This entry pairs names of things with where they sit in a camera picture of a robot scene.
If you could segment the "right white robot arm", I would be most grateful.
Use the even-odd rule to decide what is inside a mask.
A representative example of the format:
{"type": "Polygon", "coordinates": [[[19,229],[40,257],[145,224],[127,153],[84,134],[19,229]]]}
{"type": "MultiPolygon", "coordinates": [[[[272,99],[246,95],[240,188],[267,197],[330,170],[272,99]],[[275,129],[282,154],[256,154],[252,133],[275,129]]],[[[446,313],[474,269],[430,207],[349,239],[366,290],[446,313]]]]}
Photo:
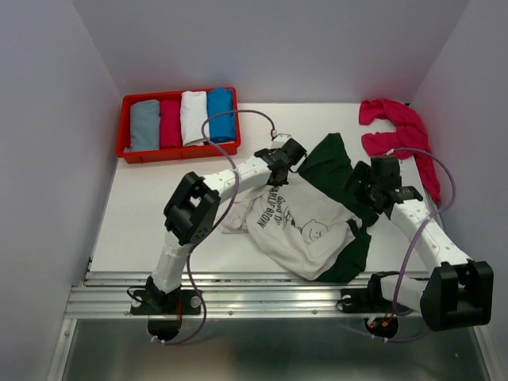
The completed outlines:
{"type": "Polygon", "coordinates": [[[365,288],[341,292],[343,312],[387,313],[396,318],[414,311],[434,332],[491,321],[492,267],[474,261],[452,242],[416,188],[402,184],[396,157],[374,156],[369,164],[358,162],[344,189],[399,228],[410,242],[406,253],[416,252],[429,276],[414,279],[403,269],[374,274],[365,288]]]}

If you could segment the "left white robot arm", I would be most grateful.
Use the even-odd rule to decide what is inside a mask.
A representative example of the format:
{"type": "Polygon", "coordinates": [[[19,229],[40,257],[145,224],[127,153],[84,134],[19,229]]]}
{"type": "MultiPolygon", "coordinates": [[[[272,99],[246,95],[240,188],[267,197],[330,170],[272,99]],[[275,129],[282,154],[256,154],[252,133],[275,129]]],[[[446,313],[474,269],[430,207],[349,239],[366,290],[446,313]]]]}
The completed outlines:
{"type": "Polygon", "coordinates": [[[306,150],[288,135],[277,136],[245,162],[211,175],[185,174],[164,207],[165,241],[155,270],[148,277],[145,298],[158,312],[176,305],[183,269],[193,249],[214,229],[219,206],[244,191],[288,184],[291,168],[306,150]]]}

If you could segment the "red plastic tray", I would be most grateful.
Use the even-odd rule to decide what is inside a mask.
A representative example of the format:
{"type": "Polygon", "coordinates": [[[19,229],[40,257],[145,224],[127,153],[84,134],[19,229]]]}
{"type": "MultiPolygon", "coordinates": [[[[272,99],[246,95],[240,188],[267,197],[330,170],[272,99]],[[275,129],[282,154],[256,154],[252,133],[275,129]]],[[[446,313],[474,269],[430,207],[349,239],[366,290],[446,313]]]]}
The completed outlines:
{"type": "MultiPolygon", "coordinates": [[[[237,108],[237,91],[233,87],[219,87],[229,89],[233,93],[233,109],[237,108]]],[[[214,89],[189,90],[189,91],[205,91],[206,93],[214,89]]],[[[137,102],[143,102],[155,99],[160,103],[164,100],[175,100],[180,102],[183,90],[147,93],[147,94],[131,94],[123,98],[121,106],[120,123],[118,127],[116,154],[117,157],[124,159],[129,164],[144,164],[151,162],[169,161],[169,160],[186,160],[205,157],[220,156],[221,154],[216,148],[213,148],[205,142],[204,145],[198,146],[182,146],[178,148],[166,148],[153,151],[143,152],[125,152],[124,149],[130,145],[130,107],[137,102]]]]}

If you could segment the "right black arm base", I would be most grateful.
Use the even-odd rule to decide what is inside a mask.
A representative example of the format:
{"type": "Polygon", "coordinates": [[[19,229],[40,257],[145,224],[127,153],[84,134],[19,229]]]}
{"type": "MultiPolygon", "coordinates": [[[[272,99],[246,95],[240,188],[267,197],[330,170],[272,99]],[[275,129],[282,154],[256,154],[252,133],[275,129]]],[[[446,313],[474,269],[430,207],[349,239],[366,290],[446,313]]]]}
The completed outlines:
{"type": "Polygon", "coordinates": [[[420,299],[424,283],[402,277],[398,288],[397,306],[394,307],[394,293],[397,289],[399,273],[397,271],[378,272],[371,276],[363,288],[343,288],[337,302],[338,309],[345,314],[378,314],[384,313],[406,316],[412,312],[420,313],[420,299]]]}

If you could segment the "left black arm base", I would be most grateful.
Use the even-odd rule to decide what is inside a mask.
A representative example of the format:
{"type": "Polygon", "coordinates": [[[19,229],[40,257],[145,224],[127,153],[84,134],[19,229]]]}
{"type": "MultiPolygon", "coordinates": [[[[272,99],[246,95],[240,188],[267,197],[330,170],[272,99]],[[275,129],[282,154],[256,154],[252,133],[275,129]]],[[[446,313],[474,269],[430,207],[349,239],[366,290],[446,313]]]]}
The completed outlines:
{"type": "Polygon", "coordinates": [[[152,277],[144,286],[129,287],[126,294],[131,299],[130,313],[134,316],[194,316],[202,312],[202,300],[195,289],[178,286],[164,293],[156,287],[152,277]]]}

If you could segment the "cream and green t-shirt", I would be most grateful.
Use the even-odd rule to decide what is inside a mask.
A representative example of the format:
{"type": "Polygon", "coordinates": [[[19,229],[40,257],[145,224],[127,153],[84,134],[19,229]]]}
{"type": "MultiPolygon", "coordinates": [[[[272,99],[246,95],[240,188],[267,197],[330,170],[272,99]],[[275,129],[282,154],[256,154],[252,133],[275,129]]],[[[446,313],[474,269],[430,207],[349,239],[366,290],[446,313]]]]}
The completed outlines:
{"type": "Polygon", "coordinates": [[[344,191],[352,163],[339,133],[328,134],[288,183],[245,191],[219,229],[246,233],[285,270],[309,281],[349,283],[366,268],[378,216],[344,191]]]}

